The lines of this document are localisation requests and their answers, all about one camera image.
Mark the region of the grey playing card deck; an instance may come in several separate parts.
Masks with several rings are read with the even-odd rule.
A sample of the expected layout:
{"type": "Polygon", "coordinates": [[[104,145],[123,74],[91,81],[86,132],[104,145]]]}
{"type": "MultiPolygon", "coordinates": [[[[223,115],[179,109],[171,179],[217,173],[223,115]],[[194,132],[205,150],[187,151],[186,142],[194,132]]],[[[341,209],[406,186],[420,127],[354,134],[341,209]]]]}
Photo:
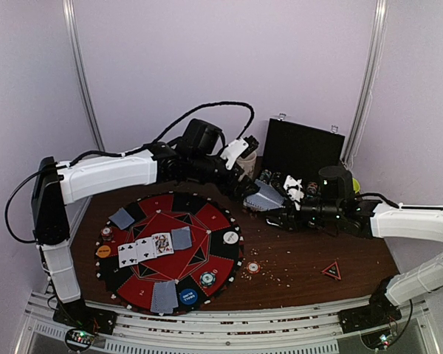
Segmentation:
{"type": "Polygon", "coordinates": [[[272,186],[259,180],[255,180],[255,184],[259,187],[259,191],[244,199],[245,207],[258,212],[266,212],[283,206],[285,198],[272,186]]]}

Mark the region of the white dealer button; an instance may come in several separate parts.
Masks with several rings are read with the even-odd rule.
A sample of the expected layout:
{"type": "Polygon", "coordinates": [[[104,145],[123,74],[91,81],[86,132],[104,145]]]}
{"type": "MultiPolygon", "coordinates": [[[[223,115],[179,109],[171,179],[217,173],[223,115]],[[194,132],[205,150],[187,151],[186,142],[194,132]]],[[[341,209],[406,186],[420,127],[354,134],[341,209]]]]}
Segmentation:
{"type": "Polygon", "coordinates": [[[223,234],[223,243],[228,245],[233,245],[239,242],[240,236],[237,232],[228,231],[223,234]]]}

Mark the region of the orange white chip stack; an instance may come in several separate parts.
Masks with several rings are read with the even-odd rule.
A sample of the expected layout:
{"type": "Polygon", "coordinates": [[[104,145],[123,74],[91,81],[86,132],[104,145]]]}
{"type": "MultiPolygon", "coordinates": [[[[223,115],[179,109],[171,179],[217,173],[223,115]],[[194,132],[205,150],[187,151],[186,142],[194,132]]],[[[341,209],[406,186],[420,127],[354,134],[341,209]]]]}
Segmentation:
{"type": "Polygon", "coordinates": [[[256,261],[248,262],[247,271],[251,274],[257,274],[261,270],[261,266],[256,261]]]}

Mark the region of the green white chip stack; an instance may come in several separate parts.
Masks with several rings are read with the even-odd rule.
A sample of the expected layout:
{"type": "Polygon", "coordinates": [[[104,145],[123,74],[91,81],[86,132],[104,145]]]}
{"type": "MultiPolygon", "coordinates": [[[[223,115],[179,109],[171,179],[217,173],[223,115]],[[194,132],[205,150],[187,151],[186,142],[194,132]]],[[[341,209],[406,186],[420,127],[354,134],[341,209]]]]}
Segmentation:
{"type": "Polygon", "coordinates": [[[201,274],[199,281],[202,287],[209,288],[215,284],[216,274],[212,271],[206,271],[201,274]]]}

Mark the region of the blue small blind button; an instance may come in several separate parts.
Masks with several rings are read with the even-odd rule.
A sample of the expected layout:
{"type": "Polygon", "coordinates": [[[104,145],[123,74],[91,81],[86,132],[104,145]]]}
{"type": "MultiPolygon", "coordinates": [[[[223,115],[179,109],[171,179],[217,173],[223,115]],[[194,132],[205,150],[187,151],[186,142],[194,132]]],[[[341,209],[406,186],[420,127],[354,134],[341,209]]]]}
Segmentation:
{"type": "Polygon", "coordinates": [[[179,294],[179,300],[185,306],[196,304],[198,298],[199,296],[197,291],[192,288],[186,288],[182,290],[179,294]]]}

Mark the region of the grey dealt playing cards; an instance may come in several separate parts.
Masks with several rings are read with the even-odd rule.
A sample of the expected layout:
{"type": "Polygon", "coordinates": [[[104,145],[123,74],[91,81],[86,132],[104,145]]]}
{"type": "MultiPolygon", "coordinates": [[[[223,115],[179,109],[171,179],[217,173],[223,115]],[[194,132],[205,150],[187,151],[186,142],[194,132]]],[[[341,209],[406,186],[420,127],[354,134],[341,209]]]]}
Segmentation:
{"type": "Polygon", "coordinates": [[[134,223],[134,218],[124,209],[119,208],[109,220],[120,230],[126,229],[134,223]]]}

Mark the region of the red white chip stack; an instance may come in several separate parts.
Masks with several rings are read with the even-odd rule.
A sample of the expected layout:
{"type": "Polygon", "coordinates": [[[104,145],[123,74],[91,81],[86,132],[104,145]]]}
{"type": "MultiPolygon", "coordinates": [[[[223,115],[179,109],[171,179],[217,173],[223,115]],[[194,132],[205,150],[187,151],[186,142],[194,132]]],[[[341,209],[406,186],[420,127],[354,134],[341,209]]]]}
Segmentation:
{"type": "Polygon", "coordinates": [[[112,228],[109,226],[102,228],[100,230],[100,236],[104,241],[112,241],[114,237],[112,228]]]}

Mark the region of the orange big blind button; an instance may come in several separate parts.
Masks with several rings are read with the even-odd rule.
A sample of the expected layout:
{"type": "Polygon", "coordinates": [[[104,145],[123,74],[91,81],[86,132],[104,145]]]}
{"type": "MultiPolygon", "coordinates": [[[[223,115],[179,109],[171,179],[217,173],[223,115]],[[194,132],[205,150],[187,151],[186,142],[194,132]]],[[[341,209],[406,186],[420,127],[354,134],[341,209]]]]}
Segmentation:
{"type": "Polygon", "coordinates": [[[95,255],[99,258],[107,258],[111,255],[111,247],[108,245],[102,245],[97,248],[95,255]]]}

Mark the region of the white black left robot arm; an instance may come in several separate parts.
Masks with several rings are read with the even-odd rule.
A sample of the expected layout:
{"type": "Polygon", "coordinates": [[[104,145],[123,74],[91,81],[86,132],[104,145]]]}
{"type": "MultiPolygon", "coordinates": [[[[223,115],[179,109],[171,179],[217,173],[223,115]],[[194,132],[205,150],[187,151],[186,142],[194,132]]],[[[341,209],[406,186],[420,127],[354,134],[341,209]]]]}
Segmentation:
{"type": "Polygon", "coordinates": [[[242,199],[258,191],[244,174],[238,159],[256,151],[254,136],[240,136],[223,143],[221,128],[200,119],[192,119],[185,132],[170,142],[153,142],[122,153],[91,151],[70,162],[45,158],[38,168],[31,207],[34,240],[62,314],[75,327],[91,321],[75,271],[71,245],[91,200],[114,190],[169,181],[214,184],[219,191],[242,199]]]}

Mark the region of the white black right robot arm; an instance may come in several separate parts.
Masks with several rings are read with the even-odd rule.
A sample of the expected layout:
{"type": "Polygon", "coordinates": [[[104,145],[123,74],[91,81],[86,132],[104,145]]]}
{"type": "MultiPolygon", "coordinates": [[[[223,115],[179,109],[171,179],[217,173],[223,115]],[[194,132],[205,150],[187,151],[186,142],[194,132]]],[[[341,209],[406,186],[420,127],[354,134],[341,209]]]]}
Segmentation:
{"type": "MultiPolygon", "coordinates": [[[[357,193],[352,174],[341,166],[323,167],[317,181],[305,184],[274,173],[269,184],[285,201],[267,213],[267,222],[288,230],[327,224],[359,238],[422,240],[443,245],[443,205],[395,203],[374,193],[357,193]]],[[[443,251],[410,271],[381,281],[364,309],[369,325],[380,325],[408,300],[443,287],[443,251]]]]}

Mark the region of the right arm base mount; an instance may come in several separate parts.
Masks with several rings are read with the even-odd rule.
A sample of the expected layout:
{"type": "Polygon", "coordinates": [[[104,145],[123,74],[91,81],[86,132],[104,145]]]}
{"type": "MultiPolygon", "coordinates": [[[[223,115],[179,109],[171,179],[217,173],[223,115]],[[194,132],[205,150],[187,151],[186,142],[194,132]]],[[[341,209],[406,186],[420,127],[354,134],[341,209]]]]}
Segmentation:
{"type": "Polygon", "coordinates": [[[343,333],[353,333],[386,325],[391,319],[400,320],[402,314],[397,306],[368,304],[337,313],[343,333]]]}

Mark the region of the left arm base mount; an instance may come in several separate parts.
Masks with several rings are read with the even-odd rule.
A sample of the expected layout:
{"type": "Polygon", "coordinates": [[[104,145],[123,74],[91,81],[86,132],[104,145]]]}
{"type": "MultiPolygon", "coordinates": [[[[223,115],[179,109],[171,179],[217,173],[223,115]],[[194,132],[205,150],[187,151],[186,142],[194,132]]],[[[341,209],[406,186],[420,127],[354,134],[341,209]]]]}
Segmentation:
{"type": "Polygon", "coordinates": [[[83,298],[73,302],[62,303],[57,299],[53,320],[55,322],[76,327],[86,332],[111,335],[117,320],[117,314],[111,310],[89,307],[83,298]]]}

